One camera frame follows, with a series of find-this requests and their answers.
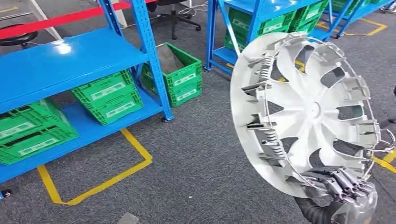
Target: red bar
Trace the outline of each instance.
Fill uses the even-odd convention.
[[[153,2],[156,0],[145,0],[146,3]],[[129,8],[131,5],[129,2],[126,1],[120,1],[119,3],[113,4],[114,10],[120,10],[120,9],[125,9]],[[71,14],[66,14],[66,15],[61,15],[61,16],[56,16],[47,20],[42,20],[42,21],[36,21],[36,22],[31,22],[27,24],[23,24],[20,26],[16,27],[11,27],[7,29],[0,29],[0,39],[4,38],[9,38],[13,37],[16,35],[20,34],[25,34],[29,32],[34,32],[37,30],[45,29],[48,27],[54,27],[54,26],[60,26],[66,23],[70,22],[75,22],[79,20],[85,20],[94,16],[102,15],[103,14],[103,9],[102,7],[95,7],[95,8],[90,8],[87,10],[71,13]]]

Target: black cable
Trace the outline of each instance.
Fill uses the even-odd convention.
[[[377,180],[377,178],[374,176],[373,171],[371,171],[371,176],[373,177],[373,179],[374,179],[375,181],[377,181],[377,183],[381,186],[381,188],[385,191],[385,193],[389,196],[389,198],[391,198],[392,201],[396,203],[396,200],[392,197],[392,195],[390,195],[389,191],[386,190],[385,187],[382,185],[382,183],[379,182],[379,181]]]

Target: shelf upright post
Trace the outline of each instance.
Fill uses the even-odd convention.
[[[216,26],[216,8],[217,0],[208,2],[208,24],[206,26],[206,71],[212,69],[213,50],[214,50],[214,35]]]
[[[103,12],[105,14],[106,20],[109,23],[109,26],[112,30],[114,30],[118,35],[124,37],[120,26],[118,25],[117,18],[115,17],[113,5],[109,0],[98,0],[99,5],[102,7]]]
[[[136,21],[141,40],[141,50],[147,54],[151,73],[157,90],[157,96],[161,101],[165,120],[172,120],[174,117],[170,111],[168,95],[166,94],[165,84],[162,77],[162,70],[157,56],[156,44],[151,29],[149,15],[144,0],[129,0],[132,12]]]
[[[329,35],[327,35],[322,41],[326,42],[330,38],[331,34],[337,28],[339,22],[341,22],[342,17],[344,16],[345,12],[349,9],[349,7],[351,6],[353,1],[354,0],[348,0],[344,4],[344,6],[341,9],[341,11],[338,12],[338,16],[336,17],[336,19],[332,20],[332,19],[330,19],[330,18],[332,18],[332,6],[331,6],[332,5],[332,0],[329,0],[329,5],[328,5],[329,6],[328,7],[328,10],[329,10],[329,29],[327,31],[329,33]]]
[[[358,5],[357,5],[356,8],[354,9],[354,11],[348,16],[348,19],[347,19],[347,20],[345,21],[345,23],[342,25],[342,28],[339,29],[339,31],[338,31],[338,33],[337,33],[337,37],[342,36],[342,33],[343,33],[344,30],[349,26],[349,24],[352,22],[353,17],[355,16],[355,14],[356,14],[356,12],[358,11],[358,9],[362,6],[362,4],[363,4],[364,1],[365,1],[365,0],[360,0],[360,1],[359,1]],[[339,17],[340,17],[340,18],[344,17],[344,13],[340,13]]]
[[[263,22],[261,21],[261,17],[262,17],[261,13],[265,11],[264,10],[265,3],[266,1],[264,0],[257,0],[255,3],[255,9],[252,15],[252,20],[250,21],[249,32],[246,38],[247,43],[252,42],[256,38],[255,34],[257,34],[261,22]]]

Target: shelf foot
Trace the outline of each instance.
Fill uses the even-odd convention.
[[[204,72],[209,72],[210,70],[213,69],[213,68],[207,68],[207,67],[205,67],[205,66],[202,66],[202,68],[203,68]]]
[[[162,118],[162,122],[168,123],[168,122],[171,122],[173,119],[174,119],[174,118],[172,118],[172,119]]]

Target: hubcap center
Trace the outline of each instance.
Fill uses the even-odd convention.
[[[313,102],[308,111],[309,117],[316,119],[320,116],[321,111],[320,105],[317,102]]]

